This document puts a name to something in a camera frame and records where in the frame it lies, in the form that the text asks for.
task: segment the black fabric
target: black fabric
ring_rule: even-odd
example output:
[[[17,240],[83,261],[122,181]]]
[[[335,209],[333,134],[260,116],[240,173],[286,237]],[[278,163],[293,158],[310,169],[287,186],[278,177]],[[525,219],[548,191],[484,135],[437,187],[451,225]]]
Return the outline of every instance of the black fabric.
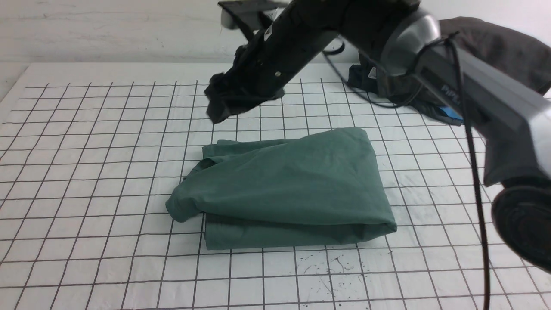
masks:
[[[352,65],[348,70],[348,83],[355,88],[377,94],[377,79],[369,78],[372,68],[373,66]]]

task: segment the folded green shirt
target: folded green shirt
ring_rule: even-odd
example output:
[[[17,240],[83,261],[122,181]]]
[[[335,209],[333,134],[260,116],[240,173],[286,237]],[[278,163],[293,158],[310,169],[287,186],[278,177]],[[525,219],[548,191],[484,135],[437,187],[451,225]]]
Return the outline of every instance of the folded green shirt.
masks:
[[[203,147],[166,208],[177,222],[206,213],[208,249],[357,243],[395,232],[364,130]]]

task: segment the black grid line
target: black grid line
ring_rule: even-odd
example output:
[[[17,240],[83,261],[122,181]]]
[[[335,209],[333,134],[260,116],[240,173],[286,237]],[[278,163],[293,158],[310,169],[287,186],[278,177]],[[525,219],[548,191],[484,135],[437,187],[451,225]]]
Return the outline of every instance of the black grid line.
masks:
[[[151,96],[153,95],[153,90],[155,89],[155,83],[153,83],[153,87],[151,88],[151,93],[149,94],[149,100],[147,102],[147,108],[149,109],[149,103],[151,102]],[[142,133],[142,130],[143,130],[143,122],[142,122],[142,126],[140,127],[140,130],[139,130],[139,133]],[[159,157],[161,156],[161,149],[159,148],[159,153],[157,154],[157,158],[156,158],[156,161],[155,161],[155,168],[154,168],[154,171],[156,172],[157,171],[157,167],[159,165]],[[132,276],[132,273],[133,273],[133,270],[132,270],[132,267],[133,267],[133,264],[134,264],[134,258],[136,256],[136,251],[138,249],[138,244],[139,244],[139,241],[140,241],[140,237],[142,235],[142,229],[143,229],[143,223],[145,221],[145,215],[147,214],[147,205],[148,205],[148,202],[149,202],[149,198],[150,198],[150,194],[151,194],[151,190],[153,189],[153,180],[151,180],[151,184],[149,186],[149,192],[148,192],[148,196],[147,196],[147,201],[146,201],[146,208],[144,209],[143,211],[143,214],[142,214],[142,223],[140,224],[140,228],[139,228],[139,233],[138,233],[138,238],[136,239],[136,244],[134,246],[134,252],[132,254],[132,258],[130,259],[130,271],[128,272],[128,280],[126,281],[126,287],[125,287],[125,294],[122,296],[122,304],[121,304],[121,309],[124,308],[124,305],[125,305],[125,302],[126,302],[126,294],[128,292],[128,283],[130,281],[130,278]]]
[[[327,109],[327,115],[329,115],[329,107],[327,106],[327,97],[325,95],[325,91],[323,92],[323,98],[325,100],[325,108]],[[329,127],[331,130],[333,129],[333,125],[331,124],[331,117],[329,117]],[[333,279],[331,277],[331,268],[329,268],[329,253],[327,252],[327,246],[325,247],[325,258],[327,262],[327,273],[329,274],[329,287],[331,288],[331,298],[333,299],[333,309],[337,310],[337,304],[335,303],[335,294],[333,290]]]
[[[68,86],[69,86],[69,84],[67,84],[67,86],[65,87],[64,93],[67,91],[67,87],[68,87]],[[36,195],[38,194],[38,192],[39,192],[39,190],[40,190],[40,187],[39,187],[39,189],[36,191],[35,198],[36,198]],[[60,207],[60,206],[61,206],[61,202],[60,202],[60,205],[57,207],[56,213],[59,211],[59,207]],[[18,229],[18,231],[17,231],[17,234],[19,234],[19,231],[21,230],[21,228],[22,228],[22,226],[23,226],[23,223],[24,223],[24,220],[21,221],[21,226],[19,227],[19,229]],[[48,231],[47,231],[47,233],[46,233],[46,236],[50,233],[50,229],[52,228],[52,226],[53,226],[53,220],[52,220],[52,222],[50,223],[50,226],[49,226],[49,228],[48,228]],[[13,244],[14,244],[14,242],[15,242],[15,237],[14,237],[14,240],[12,241],[12,244],[10,245],[10,249],[6,252],[6,255],[8,255],[9,251],[11,250],[11,247],[13,246]],[[39,255],[40,255],[40,252],[42,251],[42,248],[44,247],[44,243],[45,243],[45,241],[42,242],[42,244],[41,244],[41,246],[40,246]],[[32,266],[31,266],[31,268],[30,268],[29,275],[27,276],[27,280],[25,281],[25,286],[27,286],[27,284],[29,283],[29,280],[30,280],[30,278],[31,278],[31,275],[33,274],[33,269],[34,269],[35,264],[36,264],[36,262],[33,262]],[[17,308],[17,306],[19,305],[19,302],[21,301],[21,298],[22,298],[22,296],[23,296],[24,291],[25,291],[25,288],[21,290],[21,294],[19,295],[19,298],[17,299],[17,303],[15,304],[15,307],[16,307],[16,308]]]
[[[376,124],[377,124],[377,127],[379,128],[379,122],[377,121],[377,118],[375,118],[375,122],[376,122]],[[380,134],[381,137],[382,137],[382,132],[381,132],[381,129],[380,129],[380,128],[379,128],[379,134]],[[383,145],[385,146],[385,151],[386,151],[385,153],[388,153],[388,150],[387,150],[387,148],[386,148],[386,145],[385,145],[385,144],[383,144]],[[394,167],[393,167],[393,165],[392,165],[392,161],[390,161],[390,165],[391,165],[391,167],[392,167],[392,171],[394,172]],[[404,197],[403,197],[402,191],[400,191],[400,195],[402,196],[402,201],[404,201],[404,205],[406,205],[406,200],[405,200]],[[396,271],[396,261],[395,261],[395,258],[394,258],[394,254],[393,254],[393,252],[392,252],[392,249],[391,249],[391,247],[390,247],[390,243],[388,242],[388,237],[387,237],[386,235],[385,235],[385,242],[386,242],[386,244],[387,244],[387,246],[388,246],[388,252],[390,253],[390,258],[391,258],[391,260],[392,260],[392,268],[394,269],[394,275],[395,275],[395,277],[396,277],[396,282],[398,283],[398,289],[399,289],[399,291],[400,291],[400,296],[402,297],[402,303],[403,303],[403,305],[404,305],[404,308],[406,308],[407,306],[406,306],[406,300],[405,300],[405,298],[404,298],[404,292],[403,292],[402,284],[400,283],[400,278],[398,277],[398,271]],[[430,281],[431,281],[431,283],[432,283],[432,285],[433,285],[433,289],[434,289],[434,292],[435,292],[435,295],[436,295],[436,288],[434,287],[434,282],[433,282],[432,278],[430,279]],[[440,306],[440,309],[442,309],[442,305],[440,304],[440,301],[438,301],[438,305]]]
[[[136,255],[135,257],[147,257],[152,255]],[[117,258],[131,258],[133,256],[117,256]],[[154,257],[165,257],[164,255],[156,255]],[[75,259],[75,260],[97,260],[97,259]],[[508,269],[517,269],[517,270],[524,270],[524,266],[518,266],[518,267],[503,267],[503,268],[495,268],[495,270],[508,270]],[[482,271],[482,268],[454,268],[454,269],[431,269],[430,272],[438,272],[438,271]],[[347,272],[347,273],[332,273],[332,275],[350,275],[350,276],[369,276],[369,275],[393,275],[393,274],[416,274],[419,272],[428,272],[428,271],[419,271],[419,270],[405,270],[405,271],[369,271],[369,272]],[[306,278],[306,277],[319,277],[319,276],[327,276],[329,277],[329,273],[321,273],[321,274],[301,274],[301,275],[276,275],[276,276],[264,276],[265,279],[277,279],[277,278]],[[215,280],[241,280],[241,279],[260,279],[262,276],[247,276],[247,277],[211,277],[211,278],[205,278],[205,279],[197,279],[198,282],[201,281],[215,281]],[[163,280],[164,282],[196,282],[194,279],[190,280]],[[129,280],[125,281],[126,283],[148,283],[148,282],[159,282],[159,280]],[[94,283],[82,283],[82,284],[51,284],[51,285],[20,285],[20,286],[2,286],[0,288],[25,288],[25,287],[63,287],[63,286],[82,286],[82,285],[92,285],[92,284],[120,284],[118,281],[111,281],[111,282],[100,282],[96,281]],[[550,291],[541,291],[541,294],[548,294],[551,293]],[[518,295],[537,295],[538,292],[523,292],[523,293],[505,293],[505,294],[518,294]],[[453,297],[455,295],[447,295],[447,296],[434,296],[434,298],[442,298],[442,297]]]
[[[344,89],[346,89],[346,86],[344,85],[344,81],[342,82],[342,86],[343,86]],[[348,111],[350,112],[350,117],[352,117],[352,125],[354,125],[354,127],[356,127],[356,123],[354,121],[354,117],[352,116],[353,115],[352,114],[352,108],[350,107],[350,101],[348,100],[348,97],[347,97],[347,104],[348,104]],[[364,271],[364,266],[361,262],[361,253],[360,253],[360,248],[358,247],[358,244],[356,244],[356,251],[358,252],[358,262],[360,263],[361,274],[365,275],[366,272]],[[371,301],[369,299],[368,284],[366,283],[365,276],[364,276],[363,282],[364,282],[365,295],[368,299],[369,308],[371,309]]]
[[[130,90],[128,91],[128,97],[126,98],[126,101],[125,101],[125,106],[126,104],[128,103],[128,98],[130,96],[130,92],[132,91],[132,85],[130,86]],[[111,139],[111,142],[110,142],[110,145],[113,144],[113,141],[115,140],[115,136],[113,135],[113,138]],[[105,167],[105,164],[106,164],[106,160],[107,160],[107,154],[105,155],[105,158],[104,158],[104,161],[103,161],[103,164],[101,166],[101,171],[103,171],[103,168]],[[127,171],[126,171],[126,176],[128,176],[128,171],[130,170],[130,165],[128,165],[128,168],[127,168]],[[125,188],[125,184],[126,184],[126,180],[123,181],[123,186],[121,188],[121,191],[124,190]],[[118,210],[118,207],[119,207],[119,204],[121,202],[121,196],[118,198],[117,200],[117,206],[115,207],[115,214],[117,213],[117,210]],[[86,308],[88,308],[88,306],[90,305],[90,301],[91,301],[91,298],[92,298],[92,294],[94,293],[94,288],[96,286],[95,284],[95,281],[98,279],[98,275],[99,275],[99,271],[100,271],[100,267],[101,267],[101,262],[102,262],[102,259],[105,255],[105,250],[107,249],[107,243],[109,242],[109,236],[111,235],[111,230],[113,229],[113,223],[115,222],[115,218],[113,217],[113,220],[111,221],[111,226],[109,227],[109,233],[107,234],[107,238],[105,240],[105,244],[103,246],[103,250],[101,252],[101,257],[100,259],[98,260],[98,268],[96,269],[96,273],[95,273],[95,276],[94,276],[94,284],[92,285],[92,288],[90,290],[90,294],[88,296],[88,300],[86,302]]]
[[[174,95],[175,92],[176,92],[176,82],[174,82],[174,90],[172,91],[172,95]],[[170,99],[170,105],[171,106],[172,106],[172,101],[173,101],[173,98]],[[157,156],[157,164],[156,165],[158,165],[158,164],[159,164],[159,156]],[[170,222],[170,234],[169,234],[168,242],[166,244],[165,261],[163,263],[163,272],[161,273],[161,282],[159,283],[159,294],[157,296],[157,306],[156,306],[157,308],[159,308],[159,303],[161,302],[161,292],[162,292],[162,289],[163,289],[163,281],[165,279],[166,261],[169,257],[170,237],[172,237],[172,234],[173,234],[172,230],[173,229],[174,229],[174,219],[172,219],[172,221]]]
[[[413,149],[413,147],[412,147],[412,145],[411,145],[411,143],[410,143],[410,141],[409,141],[409,138],[406,137],[406,140],[408,141],[409,147],[410,147],[411,149]],[[416,163],[417,166],[419,167],[419,162],[418,162],[417,158],[415,158],[415,163]],[[423,182],[424,182],[425,184],[428,184],[428,183],[426,182],[426,178],[425,178],[425,175],[424,175],[423,173],[421,173],[421,177],[423,178]],[[431,198],[432,202],[434,203],[434,205],[436,206],[436,203],[435,203],[435,201],[434,201],[434,198],[433,198],[432,196],[431,196],[430,198]],[[438,214],[438,218],[440,219],[440,222],[443,223],[442,218],[440,217],[440,214],[438,213],[438,209],[437,209],[437,208],[435,208],[435,209],[436,209],[436,213]],[[406,211],[407,211],[407,213],[408,213],[409,220],[411,221],[411,223],[413,223],[413,217],[412,217],[412,215],[411,215],[411,212],[410,212],[409,208],[406,207]],[[450,240],[450,236],[448,235],[448,232],[446,231],[444,225],[442,225],[442,226],[443,226],[442,228],[443,228],[443,230],[444,230],[444,233],[445,233],[445,235],[446,235],[446,239],[448,240],[448,242],[449,242],[450,244],[452,244],[452,242],[451,242],[451,240]],[[423,252],[423,258],[424,258],[424,260],[425,260],[426,268],[427,268],[427,270],[430,270],[429,264],[428,264],[428,262],[427,262],[427,260],[426,260],[425,250],[424,250],[423,247],[421,246],[421,242],[419,241],[419,236],[418,236],[418,234],[417,234],[417,231],[416,231],[415,229],[414,229],[413,231],[414,231],[414,233],[415,233],[415,237],[416,237],[416,239],[417,239],[417,242],[419,243],[419,246],[421,247],[421,251]],[[460,264],[460,262],[459,262],[459,258],[457,257],[457,252],[456,252],[455,250],[453,251],[453,254],[454,254],[455,259],[456,259],[456,261],[457,261],[457,265],[458,265],[458,266],[460,267],[460,269],[461,269],[461,264]],[[432,280],[432,275],[431,275],[431,273],[429,273],[429,276],[431,277],[431,281],[433,282],[434,293],[435,293],[435,295],[438,296],[438,292],[437,292],[437,290],[436,290],[436,286],[434,285],[434,281]],[[471,288],[468,286],[467,278],[465,277],[465,274],[463,273],[463,270],[461,270],[461,276],[463,277],[464,284],[465,284],[465,286],[467,287],[467,290],[468,290],[469,294],[472,294]],[[474,300],[474,297],[472,297],[472,301],[473,301],[473,303],[474,303],[475,308],[478,309],[478,306],[477,306],[477,304],[476,304],[476,301]]]

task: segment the teal fabric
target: teal fabric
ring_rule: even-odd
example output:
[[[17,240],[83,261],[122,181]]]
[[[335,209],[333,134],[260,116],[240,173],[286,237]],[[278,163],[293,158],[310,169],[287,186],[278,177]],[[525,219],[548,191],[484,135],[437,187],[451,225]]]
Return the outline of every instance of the teal fabric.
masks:
[[[177,222],[206,213],[207,249],[357,243],[395,232],[364,130],[203,147],[166,208]]]

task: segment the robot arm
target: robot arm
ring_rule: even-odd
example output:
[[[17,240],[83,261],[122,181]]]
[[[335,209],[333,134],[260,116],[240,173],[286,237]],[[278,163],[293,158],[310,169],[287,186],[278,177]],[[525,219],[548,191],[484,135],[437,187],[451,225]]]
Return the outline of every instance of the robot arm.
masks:
[[[337,35],[389,76],[412,74],[458,114],[452,53],[439,23],[418,0],[294,0],[213,76],[205,94],[214,123],[283,96],[283,87]],[[486,186],[502,183],[494,224],[505,242],[551,270],[551,104],[488,64],[459,50],[464,99],[487,139]]]

